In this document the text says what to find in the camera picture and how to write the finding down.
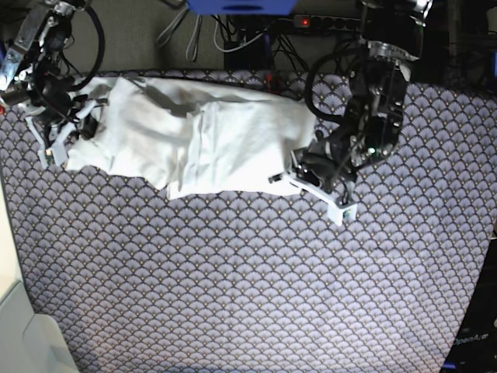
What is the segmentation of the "black case OpenArm label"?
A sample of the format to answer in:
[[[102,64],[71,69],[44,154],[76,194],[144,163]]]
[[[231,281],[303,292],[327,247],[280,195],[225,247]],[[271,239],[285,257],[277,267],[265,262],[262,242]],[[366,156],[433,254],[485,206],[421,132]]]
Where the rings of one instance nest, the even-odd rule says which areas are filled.
[[[496,371],[495,239],[490,243],[470,305],[441,371]]]

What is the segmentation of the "black box behind table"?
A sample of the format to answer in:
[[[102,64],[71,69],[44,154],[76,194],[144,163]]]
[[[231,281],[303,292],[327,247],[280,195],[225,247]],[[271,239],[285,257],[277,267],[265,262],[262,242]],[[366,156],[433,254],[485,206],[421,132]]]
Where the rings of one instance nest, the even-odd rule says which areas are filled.
[[[265,30],[262,36],[239,51],[224,54],[225,70],[271,70],[273,69],[274,38]]]

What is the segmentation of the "black power strip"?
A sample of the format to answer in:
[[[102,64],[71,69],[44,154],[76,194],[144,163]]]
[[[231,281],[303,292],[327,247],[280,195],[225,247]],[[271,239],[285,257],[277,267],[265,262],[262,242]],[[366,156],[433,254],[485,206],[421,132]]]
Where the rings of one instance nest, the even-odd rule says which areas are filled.
[[[359,19],[334,16],[295,15],[293,22],[295,27],[301,29],[352,31],[360,27]]]

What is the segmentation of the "white T-shirt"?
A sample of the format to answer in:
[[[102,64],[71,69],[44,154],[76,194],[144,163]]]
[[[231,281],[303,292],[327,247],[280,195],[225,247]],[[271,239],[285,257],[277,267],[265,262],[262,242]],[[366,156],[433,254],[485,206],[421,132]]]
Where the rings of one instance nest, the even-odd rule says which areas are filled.
[[[298,193],[270,178],[289,168],[293,150],[311,143],[316,119],[301,101],[172,78],[94,78],[84,92],[104,105],[93,111],[95,136],[69,149],[68,171],[93,166],[139,177],[171,199]]]

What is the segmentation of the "patterned purple table cloth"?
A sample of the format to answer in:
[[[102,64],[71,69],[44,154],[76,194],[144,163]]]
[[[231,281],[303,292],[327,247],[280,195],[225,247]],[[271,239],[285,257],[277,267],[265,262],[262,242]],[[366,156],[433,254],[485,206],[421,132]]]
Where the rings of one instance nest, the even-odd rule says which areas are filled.
[[[42,169],[1,118],[13,238],[36,312],[83,372],[438,372],[496,220],[496,100],[411,85],[399,150],[355,221],[307,193],[169,200],[145,181]]]

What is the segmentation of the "blue box overhead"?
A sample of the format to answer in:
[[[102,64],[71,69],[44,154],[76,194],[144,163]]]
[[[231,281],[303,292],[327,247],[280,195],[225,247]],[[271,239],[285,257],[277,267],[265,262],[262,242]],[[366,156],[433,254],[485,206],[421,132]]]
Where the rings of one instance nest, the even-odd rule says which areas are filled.
[[[289,15],[296,0],[189,0],[188,6],[199,15]]]

